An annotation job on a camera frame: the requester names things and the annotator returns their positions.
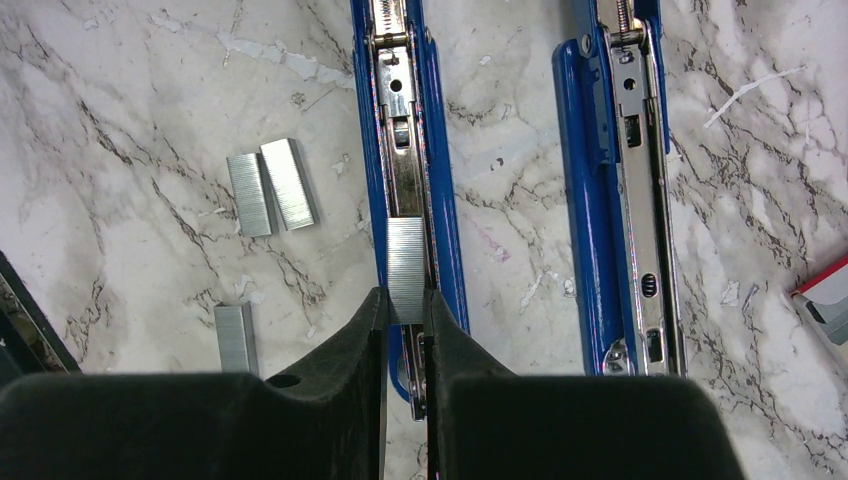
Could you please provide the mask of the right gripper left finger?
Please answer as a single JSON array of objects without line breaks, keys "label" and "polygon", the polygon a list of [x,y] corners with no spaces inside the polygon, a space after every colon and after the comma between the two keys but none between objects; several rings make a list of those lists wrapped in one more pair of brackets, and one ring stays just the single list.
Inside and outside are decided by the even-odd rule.
[{"label": "right gripper left finger", "polygon": [[262,380],[38,374],[1,393],[5,479],[379,479],[388,295]]}]

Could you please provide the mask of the blue stapler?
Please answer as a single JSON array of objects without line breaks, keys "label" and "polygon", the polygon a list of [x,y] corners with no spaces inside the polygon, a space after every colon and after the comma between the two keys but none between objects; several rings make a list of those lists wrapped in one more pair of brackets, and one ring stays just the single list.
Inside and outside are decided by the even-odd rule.
[{"label": "blue stapler", "polygon": [[[438,51],[419,1],[355,1],[353,59],[378,279],[388,219],[424,220],[425,290],[469,325]],[[656,1],[577,1],[575,38],[554,53],[585,371],[687,371],[667,162]],[[428,413],[423,325],[395,322],[392,381]]]}]

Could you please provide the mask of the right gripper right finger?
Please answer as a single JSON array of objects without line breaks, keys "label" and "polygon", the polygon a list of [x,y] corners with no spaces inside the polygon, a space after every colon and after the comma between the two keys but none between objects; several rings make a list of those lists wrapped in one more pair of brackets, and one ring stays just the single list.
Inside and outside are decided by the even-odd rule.
[{"label": "right gripper right finger", "polygon": [[520,376],[424,298],[432,479],[740,479],[720,415],[678,377]]}]

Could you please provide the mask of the grey staples tray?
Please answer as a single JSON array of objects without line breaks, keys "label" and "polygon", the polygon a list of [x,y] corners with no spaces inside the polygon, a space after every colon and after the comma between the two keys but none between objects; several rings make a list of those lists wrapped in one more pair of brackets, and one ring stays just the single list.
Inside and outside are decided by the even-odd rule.
[{"label": "grey staples tray", "polygon": [[801,284],[790,299],[823,348],[847,376],[847,256]]}]

